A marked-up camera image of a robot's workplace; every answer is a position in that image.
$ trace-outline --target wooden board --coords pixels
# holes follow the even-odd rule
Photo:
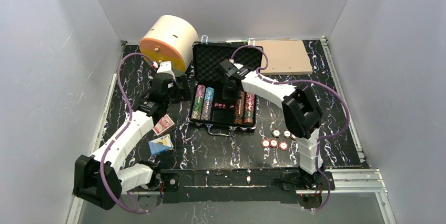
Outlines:
[[[264,75],[312,74],[310,58],[301,40],[256,40],[268,55],[268,68],[262,70]]]

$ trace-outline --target poker chip stack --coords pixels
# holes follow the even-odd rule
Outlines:
[[[214,99],[215,90],[212,87],[206,88],[205,102],[203,103],[203,109],[201,110],[201,119],[210,120],[210,112],[212,109],[212,101]]]
[[[246,93],[245,100],[245,114],[244,114],[244,124],[246,126],[254,126],[254,102],[255,95],[253,93]]]
[[[236,103],[236,111],[235,111],[235,124],[243,124],[243,112],[244,112],[244,106],[245,106],[245,92],[240,91],[240,98],[237,100]]]
[[[195,120],[200,119],[201,109],[203,108],[203,102],[205,99],[205,90],[206,87],[204,85],[197,86],[197,91],[195,92],[194,106],[192,107],[191,119]]]

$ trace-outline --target red poker chip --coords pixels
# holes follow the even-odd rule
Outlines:
[[[279,145],[279,143],[275,139],[271,139],[269,141],[269,146],[271,146],[271,148],[277,148],[278,145]]]
[[[281,142],[279,143],[279,148],[280,148],[281,150],[287,150],[287,149],[288,149],[288,143],[287,143],[286,141],[281,141]]]
[[[265,140],[262,141],[262,147],[264,147],[264,148],[268,148],[269,147],[269,140],[268,139],[265,139]]]

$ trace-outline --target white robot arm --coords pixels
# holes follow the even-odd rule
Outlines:
[[[152,181],[155,164],[144,162],[120,170],[125,158],[136,144],[153,129],[154,123],[166,114],[171,103],[191,100],[188,79],[182,75],[175,79],[171,62],[162,62],[157,70],[147,94],[133,105],[132,119],[126,121],[98,150],[89,157],[81,155],[75,163],[73,194],[103,208],[110,209],[114,202],[110,199],[99,175],[99,164],[112,143],[104,160],[104,170],[108,185],[119,198],[122,192]]]
[[[175,79],[170,62],[163,62],[157,70],[151,88],[149,99],[146,95],[133,106],[132,121],[128,128],[118,137],[127,123],[97,151],[89,157],[81,155],[75,163],[75,181],[73,194],[108,210],[114,206],[105,190],[99,175],[99,164],[106,148],[113,143],[104,160],[105,177],[116,198],[122,192],[137,186],[153,183],[156,165],[149,162],[135,164],[120,170],[125,158],[136,144],[154,127],[166,114],[171,103],[181,100],[191,100],[188,79],[182,75]],[[317,170],[322,166],[320,153],[317,153],[320,109],[311,88],[299,89],[293,85],[272,85],[260,79],[255,71],[233,64],[229,60],[221,62],[216,71],[224,76],[223,97],[237,99],[239,91],[247,91],[263,97],[283,110],[287,128],[297,137],[300,146],[300,168],[309,176],[308,181],[314,183],[318,179]]]
[[[289,84],[272,85],[275,80],[265,76],[262,76],[262,80],[256,71],[229,60],[221,62],[216,70],[224,76],[223,96],[236,99],[238,91],[243,90],[269,100],[282,109],[287,128],[297,136],[300,168],[313,175],[317,168],[322,167],[321,155],[317,153],[322,110],[310,88],[299,90]]]

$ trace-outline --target round cylindrical object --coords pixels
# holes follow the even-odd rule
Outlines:
[[[212,109],[212,101],[205,100],[205,102],[203,103],[203,109],[201,110],[202,120],[210,120],[211,109]]]
[[[206,88],[205,92],[205,102],[203,104],[203,109],[201,110],[201,119],[210,120],[210,112],[212,110],[212,101],[214,99],[215,90],[212,87]]]
[[[205,100],[213,101],[215,90],[212,87],[206,88]]]
[[[240,98],[236,102],[236,109],[235,109],[235,117],[234,117],[234,123],[235,124],[243,124],[243,112],[245,110],[245,92],[240,91]]]
[[[269,140],[268,139],[264,139],[262,141],[262,147],[264,148],[269,148]]]
[[[246,93],[243,123],[250,127],[254,126],[254,102],[255,95],[253,93]]]
[[[184,74],[192,61],[192,44],[198,34],[187,21],[172,15],[161,16],[139,42],[141,52],[153,61],[171,61],[176,76]]]
[[[191,119],[199,120],[201,117],[201,110],[205,99],[205,89],[206,87],[204,85],[197,86],[194,105],[192,106],[192,115],[190,116]]]
[[[280,148],[281,150],[287,150],[287,149],[288,149],[288,143],[287,143],[286,141],[281,141],[281,142],[279,143],[279,148]]]
[[[280,137],[280,130],[277,128],[273,128],[271,131],[271,134],[272,134],[272,136],[278,138],[278,137]]]
[[[275,140],[275,139],[269,140],[269,146],[271,148],[277,148],[278,145],[279,145],[279,143],[277,142],[277,140]]]
[[[288,131],[288,130],[285,130],[285,131],[283,132],[283,137],[285,137],[285,138],[290,138],[290,137],[291,137],[291,132]]]

